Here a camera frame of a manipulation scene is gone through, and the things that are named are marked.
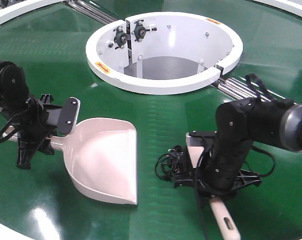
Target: label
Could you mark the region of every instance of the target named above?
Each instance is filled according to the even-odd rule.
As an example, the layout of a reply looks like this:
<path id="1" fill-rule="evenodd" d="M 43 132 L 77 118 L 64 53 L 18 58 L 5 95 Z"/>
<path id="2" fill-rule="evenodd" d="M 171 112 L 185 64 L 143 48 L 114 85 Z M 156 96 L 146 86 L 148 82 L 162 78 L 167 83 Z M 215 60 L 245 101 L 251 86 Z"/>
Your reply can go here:
<path id="1" fill-rule="evenodd" d="M 206 20 L 211 21 L 212 23 L 215 23 L 215 24 L 218 24 L 218 25 L 221 24 L 219 21 L 214 20 L 214 19 L 207 18 Z"/>
<path id="2" fill-rule="evenodd" d="M 101 62 L 97 62 L 97 63 L 95 63 L 95 65 L 98 66 L 106 74 L 109 74 L 111 72 L 111 70 L 105 64 L 102 64 Z"/>

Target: white brush handle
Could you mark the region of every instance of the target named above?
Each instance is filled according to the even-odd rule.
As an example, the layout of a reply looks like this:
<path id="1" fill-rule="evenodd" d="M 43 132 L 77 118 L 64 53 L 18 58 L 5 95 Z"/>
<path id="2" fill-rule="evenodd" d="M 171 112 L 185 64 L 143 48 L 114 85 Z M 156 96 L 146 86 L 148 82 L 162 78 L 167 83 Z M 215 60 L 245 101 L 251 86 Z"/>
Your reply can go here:
<path id="1" fill-rule="evenodd" d="M 210 205 L 224 240 L 241 240 L 241 235 L 233 222 L 224 202 L 218 196 L 210 199 Z"/>

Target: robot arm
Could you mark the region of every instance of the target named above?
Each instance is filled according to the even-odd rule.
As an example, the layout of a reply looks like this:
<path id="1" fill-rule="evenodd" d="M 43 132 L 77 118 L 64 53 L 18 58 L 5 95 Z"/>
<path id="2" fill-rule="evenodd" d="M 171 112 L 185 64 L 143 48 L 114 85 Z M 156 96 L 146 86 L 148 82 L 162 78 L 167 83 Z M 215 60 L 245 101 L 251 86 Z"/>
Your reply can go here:
<path id="1" fill-rule="evenodd" d="M 167 177 L 174 181 L 175 187 L 194 187 L 198 182 L 204 197 L 210 198 L 212 194 L 232 196 L 238 189 L 261 183 L 261 175 L 241 169 L 254 141 L 292 152 L 302 151 L 302 105 L 289 98 L 273 98 L 253 73 L 248 74 L 246 80 L 257 97 L 221 104 L 216 111 L 216 132 L 192 131 L 187 134 L 188 148 L 204 148 L 198 174 L 194 164 L 190 164 L 194 162 L 190 159 L 194 156 L 190 149 L 177 164 L 170 163 L 176 161 L 173 154 L 165 160 L 166 165 L 177 166 Z M 266 98 L 253 88 L 251 80 L 258 82 Z"/>
<path id="2" fill-rule="evenodd" d="M 0 61 L 0 113 L 7 123 L 0 130 L 0 143 L 18 134 L 17 167 L 31 168 L 31 159 L 37 151 L 52 155 L 49 137 L 67 135 L 75 127 L 80 102 L 67 99 L 63 107 L 52 105 L 53 97 L 43 94 L 40 99 L 29 92 L 25 74 L 12 62 Z M 10 126 L 14 130 L 3 136 Z"/>

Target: screw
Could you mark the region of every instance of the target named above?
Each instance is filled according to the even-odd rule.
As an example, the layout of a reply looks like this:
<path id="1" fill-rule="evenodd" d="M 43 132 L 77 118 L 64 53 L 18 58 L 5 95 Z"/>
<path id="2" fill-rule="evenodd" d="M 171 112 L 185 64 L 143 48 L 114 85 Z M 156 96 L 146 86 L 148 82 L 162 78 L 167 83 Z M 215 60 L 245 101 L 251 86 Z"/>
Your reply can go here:
<path id="1" fill-rule="evenodd" d="M 145 30 L 144 29 L 141 29 L 141 30 L 139 30 L 139 36 L 145 36 L 145 34 L 146 34 L 146 32 L 145 32 Z"/>
<path id="2" fill-rule="evenodd" d="M 121 43 L 126 43 L 127 42 L 127 37 L 126 36 L 121 36 Z"/>

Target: green table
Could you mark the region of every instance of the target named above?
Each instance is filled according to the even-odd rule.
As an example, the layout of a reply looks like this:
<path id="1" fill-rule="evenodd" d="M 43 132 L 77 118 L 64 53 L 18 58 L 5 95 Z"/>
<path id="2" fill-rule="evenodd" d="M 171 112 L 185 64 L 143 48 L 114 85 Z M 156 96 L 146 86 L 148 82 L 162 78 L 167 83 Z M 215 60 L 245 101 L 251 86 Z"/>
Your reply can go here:
<path id="1" fill-rule="evenodd" d="M 99 0 L 119 18 L 153 11 L 181 11 L 219 20 L 242 38 L 239 65 L 228 74 L 259 75 L 267 86 L 302 104 L 302 18 L 245 0 Z M 0 144 L 0 223 L 35 239 L 203 239 L 192 188 L 174 189 L 154 174 L 157 158 L 185 144 L 190 130 L 215 130 L 215 110 L 227 97 L 212 87 L 181 95 L 151 96 L 115 88 L 89 69 L 85 44 L 102 24 L 62 3 L 0 26 L 0 60 L 22 66 L 31 92 L 51 93 L 55 104 L 69 96 L 82 102 L 79 121 L 111 117 L 138 131 L 139 204 L 115 205 L 81 195 L 63 155 L 41 153 L 32 169 L 19 170 L 14 142 Z M 0 128 L 5 124 L 0 116 Z M 243 240 L 302 238 L 302 153 L 259 145 L 277 158 L 275 172 L 260 187 L 238 192 L 226 205 Z M 251 167 L 265 172 L 267 157 L 251 153 Z M 45 221 L 36 213 L 42 212 Z M 206 207 L 209 235 L 222 239 Z"/>

